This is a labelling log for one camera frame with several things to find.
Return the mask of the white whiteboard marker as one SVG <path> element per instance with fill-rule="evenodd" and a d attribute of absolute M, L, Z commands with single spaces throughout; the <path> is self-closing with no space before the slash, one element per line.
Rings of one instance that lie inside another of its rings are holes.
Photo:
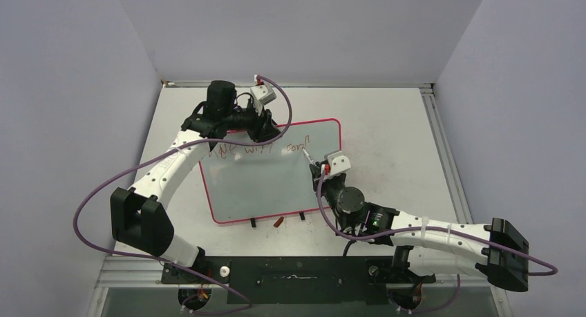
<path fill-rule="evenodd" d="M 310 166 L 313 166 L 316 164 L 316 162 L 310 157 L 310 154 L 304 149 L 301 149 L 305 158 L 307 159 L 307 161 L 309 162 Z"/>

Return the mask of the whiteboard with pink frame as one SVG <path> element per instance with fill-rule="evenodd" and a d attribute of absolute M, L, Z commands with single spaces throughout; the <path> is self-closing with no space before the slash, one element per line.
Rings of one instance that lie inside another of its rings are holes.
<path fill-rule="evenodd" d="M 217 224 L 313 211 L 318 208 L 304 148 L 312 159 L 342 148 L 335 118 L 291 124 L 271 144 L 217 144 L 200 161 L 202 182 Z"/>

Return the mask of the red marker cap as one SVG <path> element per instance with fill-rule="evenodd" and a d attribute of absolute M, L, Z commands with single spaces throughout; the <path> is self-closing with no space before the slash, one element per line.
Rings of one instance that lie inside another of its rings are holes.
<path fill-rule="evenodd" d="M 276 221 L 276 222 L 273 224 L 273 227 L 275 227 L 275 228 L 279 228 L 279 227 L 281 226 L 281 224 L 283 223 L 283 221 L 284 221 L 284 217 L 283 217 L 283 216 L 281 216 L 281 217 L 280 217 L 280 218 L 279 218 L 279 219 L 278 219 L 278 220 L 277 220 L 277 221 Z"/>

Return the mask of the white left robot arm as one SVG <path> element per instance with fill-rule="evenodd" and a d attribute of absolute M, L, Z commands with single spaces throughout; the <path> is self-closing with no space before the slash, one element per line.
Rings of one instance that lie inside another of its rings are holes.
<path fill-rule="evenodd" d="M 235 84 L 214 80 L 206 99 L 182 123 L 163 157 L 129 188 L 111 195 L 111 228 L 114 240 L 179 265 L 179 274 L 190 283 L 206 273 L 201 248 L 175 233 L 167 207 L 193 168 L 207 157 L 230 131 L 245 131 L 249 146 L 268 144 L 282 136 L 266 106 L 276 99 L 276 87 L 260 77 L 246 93 L 245 106 L 237 103 Z"/>

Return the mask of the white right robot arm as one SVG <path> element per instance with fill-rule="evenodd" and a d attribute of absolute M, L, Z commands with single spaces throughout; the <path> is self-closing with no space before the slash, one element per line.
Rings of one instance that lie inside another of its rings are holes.
<path fill-rule="evenodd" d="M 433 220 L 367 202 L 363 192 L 346 185 L 347 168 L 326 161 L 309 165 L 320 212 L 334 232 L 348 240 L 394 247 L 392 275 L 466 275 L 514 292 L 529 289 L 529 243 L 507 220 L 460 224 Z"/>

